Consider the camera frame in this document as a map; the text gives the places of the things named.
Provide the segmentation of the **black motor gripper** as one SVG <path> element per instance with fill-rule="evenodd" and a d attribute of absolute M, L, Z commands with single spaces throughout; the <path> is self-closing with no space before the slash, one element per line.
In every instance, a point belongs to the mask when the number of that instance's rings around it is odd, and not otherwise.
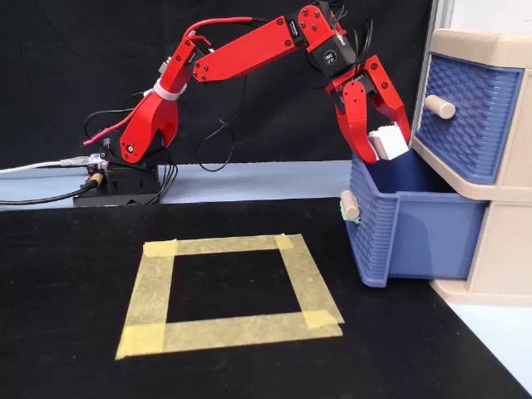
<path fill-rule="evenodd" d="M 367 138 L 366 92 L 358 80 L 365 79 L 374 108 L 389 121 L 396 122 L 408 145 L 411 127 L 404 104 L 379 58 L 374 55 L 365 61 L 365 51 L 366 46 L 360 47 L 357 32 L 350 37 L 336 33 L 307 52 L 306 59 L 310 67 L 320 71 L 327 80 L 327 83 L 310 89 L 342 93 L 343 107 L 335 106 L 340 131 L 360 160 L 375 164 L 377 154 Z"/>

